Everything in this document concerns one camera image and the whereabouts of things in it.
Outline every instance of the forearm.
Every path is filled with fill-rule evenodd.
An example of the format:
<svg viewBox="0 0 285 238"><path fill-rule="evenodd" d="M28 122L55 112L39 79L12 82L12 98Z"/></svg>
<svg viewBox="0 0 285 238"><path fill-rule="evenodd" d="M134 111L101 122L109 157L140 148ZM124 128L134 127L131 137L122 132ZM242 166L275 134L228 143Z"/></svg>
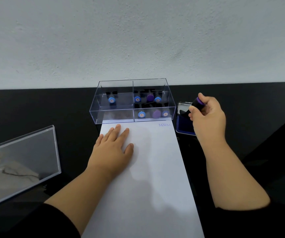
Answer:
<svg viewBox="0 0 285 238"><path fill-rule="evenodd" d="M201 144L207 163L208 181L216 207L252 210L267 206L270 198L247 171L224 139Z"/></svg>
<svg viewBox="0 0 285 238"><path fill-rule="evenodd" d="M82 235L109 183L100 169L87 169L45 203L62 211Z"/></svg>

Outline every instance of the textured wall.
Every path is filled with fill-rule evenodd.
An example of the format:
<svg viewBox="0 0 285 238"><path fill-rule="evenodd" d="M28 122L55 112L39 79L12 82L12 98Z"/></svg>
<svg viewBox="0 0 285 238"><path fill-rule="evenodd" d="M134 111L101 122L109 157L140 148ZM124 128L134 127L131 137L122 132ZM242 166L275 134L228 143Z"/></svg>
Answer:
<svg viewBox="0 0 285 238"><path fill-rule="evenodd" d="M0 0L0 88L285 81L285 0Z"/></svg>

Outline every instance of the person's left hand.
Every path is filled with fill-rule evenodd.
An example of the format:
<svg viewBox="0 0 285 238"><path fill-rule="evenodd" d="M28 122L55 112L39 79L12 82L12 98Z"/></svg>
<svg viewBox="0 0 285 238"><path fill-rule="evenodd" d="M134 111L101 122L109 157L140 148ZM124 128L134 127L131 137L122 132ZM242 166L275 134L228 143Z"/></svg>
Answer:
<svg viewBox="0 0 285 238"><path fill-rule="evenodd" d="M122 152L123 146L128 134L129 128L118 137L121 125L117 124L111 128L105 136L102 134L97 138L87 169L100 169L112 181L129 164L133 155L133 144L130 143L125 152Z"/></svg>

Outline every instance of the hand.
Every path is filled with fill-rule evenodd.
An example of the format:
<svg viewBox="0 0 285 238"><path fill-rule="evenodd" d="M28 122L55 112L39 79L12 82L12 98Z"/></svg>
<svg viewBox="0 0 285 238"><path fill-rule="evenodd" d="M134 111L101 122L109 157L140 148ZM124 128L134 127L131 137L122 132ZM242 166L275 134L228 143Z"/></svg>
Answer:
<svg viewBox="0 0 285 238"><path fill-rule="evenodd" d="M193 121L194 132L200 144L224 141L226 117L219 102L201 93L199 93L199 99L207 105L201 111L190 106L189 117Z"/></svg>
<svg viewBox="0 0 285 238"><path fill-rule="evenodd" d="M122 152L123 146L128 134L129 128L118 137L121 125L117 124L111 128L105 136L102 134L97 138L93 148L87 169L100 169L112 181L129 164L133 155L133 144L130 143L125 152Z"/></svg>

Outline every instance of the person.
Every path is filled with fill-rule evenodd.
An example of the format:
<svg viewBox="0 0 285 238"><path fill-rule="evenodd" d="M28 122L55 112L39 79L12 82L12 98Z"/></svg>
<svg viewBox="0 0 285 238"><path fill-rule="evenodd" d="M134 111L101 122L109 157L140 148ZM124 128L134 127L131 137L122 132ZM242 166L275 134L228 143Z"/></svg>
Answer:
<svg viewBox="0 0 285 238"><path fill-rule="evenodd" d="M212 234L243 237L285 233L285 206L271 200L228 146L226 117L219 102L201 93L198 97L206 106L202 110L190 106L189 117L205 154L216 208L210 220ZM119 135L120 128L117 124L101 134L85 171L6 234L80 237L106 188L131 160L133 144L121 150L129 129Z"/></svg>

